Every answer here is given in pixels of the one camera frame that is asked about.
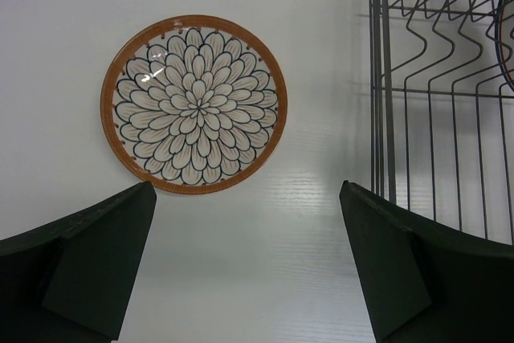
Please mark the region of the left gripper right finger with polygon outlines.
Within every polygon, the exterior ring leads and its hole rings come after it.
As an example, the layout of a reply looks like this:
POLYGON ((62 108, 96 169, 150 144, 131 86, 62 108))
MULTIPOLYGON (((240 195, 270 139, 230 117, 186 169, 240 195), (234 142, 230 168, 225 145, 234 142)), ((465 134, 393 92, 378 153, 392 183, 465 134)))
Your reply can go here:
POLYGON ((346 181, 341 209, 377 342, 511 342, 513 248, 346 181))

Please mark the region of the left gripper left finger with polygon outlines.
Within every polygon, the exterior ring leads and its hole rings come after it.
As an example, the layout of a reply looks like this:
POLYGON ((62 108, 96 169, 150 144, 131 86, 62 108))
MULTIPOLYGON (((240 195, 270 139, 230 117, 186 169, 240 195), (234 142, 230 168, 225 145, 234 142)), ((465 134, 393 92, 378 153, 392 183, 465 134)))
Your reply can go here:
POLYGON ((156 201, 140 182, 2 240, 1 340, 118 340, 156 201))

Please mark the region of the brown-rimmed flower plate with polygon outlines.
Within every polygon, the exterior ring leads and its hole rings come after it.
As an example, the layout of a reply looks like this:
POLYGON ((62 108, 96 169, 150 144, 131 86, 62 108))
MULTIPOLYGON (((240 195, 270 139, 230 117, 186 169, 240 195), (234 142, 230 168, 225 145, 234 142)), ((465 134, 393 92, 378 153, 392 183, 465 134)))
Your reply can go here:
POLYGON ((240 25, 168 18, 134 35, 100 94, 106 140, 139 179, 209 194, 249 178, 282 137, 288 94, 275 56, 240 25))

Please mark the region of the orange sunburst plate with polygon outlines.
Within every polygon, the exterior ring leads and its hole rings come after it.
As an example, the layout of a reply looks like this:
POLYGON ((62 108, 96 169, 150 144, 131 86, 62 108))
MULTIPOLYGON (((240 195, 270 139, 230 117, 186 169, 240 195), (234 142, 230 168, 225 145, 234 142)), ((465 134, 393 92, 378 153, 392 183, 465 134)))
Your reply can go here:
POLYGON ((498 1, 494 40, 500 71, 513 89, 513 0, 498 1))

